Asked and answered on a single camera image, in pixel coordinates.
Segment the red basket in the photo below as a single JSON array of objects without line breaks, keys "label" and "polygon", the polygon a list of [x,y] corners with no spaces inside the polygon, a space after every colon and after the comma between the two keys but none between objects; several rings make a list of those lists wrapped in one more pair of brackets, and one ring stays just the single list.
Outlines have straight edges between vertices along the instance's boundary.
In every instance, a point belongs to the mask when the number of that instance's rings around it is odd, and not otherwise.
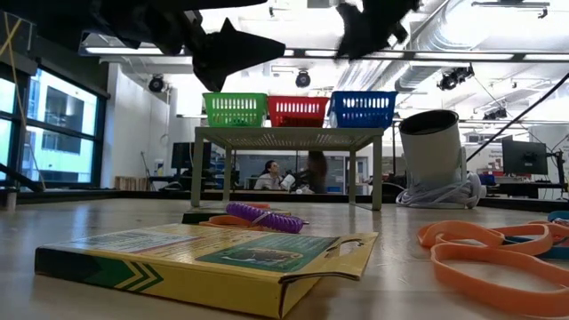
[{"label": "red basket", "polygon": [[322,128],[326,97],[268,97],[268,114],[273,127]]}]

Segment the floor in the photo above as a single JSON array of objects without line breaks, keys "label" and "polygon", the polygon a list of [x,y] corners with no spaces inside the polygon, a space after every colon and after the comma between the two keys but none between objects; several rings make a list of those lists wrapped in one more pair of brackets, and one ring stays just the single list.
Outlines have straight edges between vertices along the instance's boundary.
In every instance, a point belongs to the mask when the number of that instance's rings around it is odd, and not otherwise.
[{"label": "floor", "polygon": [[[470,301],[434,279],[429,252],[415,232],[431,221],[460,219],[486,226],[543,220],[545,214],[476,208],[427,211],[385,205],[369,212],[346,204],[274,204],[312,223],[302,233],[339,236],[378,231],[360,282],[325,278],[289,319],[517,319]],[[181,221],[189,201],[115,199],[19,206],[0,212],[0,319],[245,319],[248,315],[34,276],[38,245]],[[529,290],[550,290],[505,268],[456,263],[472,275]]]}]

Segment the glass window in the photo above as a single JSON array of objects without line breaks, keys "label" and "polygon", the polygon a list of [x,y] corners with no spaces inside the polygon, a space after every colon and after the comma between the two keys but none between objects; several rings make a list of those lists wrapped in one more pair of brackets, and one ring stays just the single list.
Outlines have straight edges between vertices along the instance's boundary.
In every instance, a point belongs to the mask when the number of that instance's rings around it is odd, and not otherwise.
[{"label": "glass window", "polygon": [[41,69],[29,84],[28,118],[94,135],[97,97]]},{"label": "glass window", "polygon": [[[12,123],[0,120],[0,164],[8,165],[8,153],[10,152],[10,135]],[[6,174],[0,172],[0,180],[6,180]]]},{"label": "glass window", "polygon": [[22,174],[38,181],[37,168],[47,182],[91,182],[93,142],[28,126],[22,158]]},{"label": "glass window", "polygon": [[10,81],[0,79],[0,111],[13,112],[16,98],[16,85]]}]

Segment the woman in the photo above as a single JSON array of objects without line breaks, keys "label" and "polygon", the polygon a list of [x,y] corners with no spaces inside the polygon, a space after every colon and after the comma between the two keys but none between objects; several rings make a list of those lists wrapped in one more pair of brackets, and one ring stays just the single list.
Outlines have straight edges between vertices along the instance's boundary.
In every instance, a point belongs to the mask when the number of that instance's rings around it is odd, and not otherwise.
[{"label": "woman", "polygon": [[310,151],[307,166],[310,171],[309,185],[310,190],[315,194],[326,193],[326,174],[328,173],[328,163],[322,151]]},{"label": "woman", "polygon": [[275,160],[269,160],[265,163],[265,170],[260,173],[255,190],[280,190],[281,177],[278,175],[278,164]]}]

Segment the purple hair roller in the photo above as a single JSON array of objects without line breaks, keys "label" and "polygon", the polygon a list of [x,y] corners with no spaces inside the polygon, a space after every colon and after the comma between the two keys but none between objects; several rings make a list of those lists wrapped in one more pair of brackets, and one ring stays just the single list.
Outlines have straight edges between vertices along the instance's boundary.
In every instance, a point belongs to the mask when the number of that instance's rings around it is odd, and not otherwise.
[{"label": "purple hair roller", "polygon": [[241,219],[256,222],[256,225],[286,233],[297,234],[301,232],[304,225],[304,221],[300,218],[284,216],[274,212],[267,214],[266,211],[247,204],[230,203],[225,208],[225,211]]}]

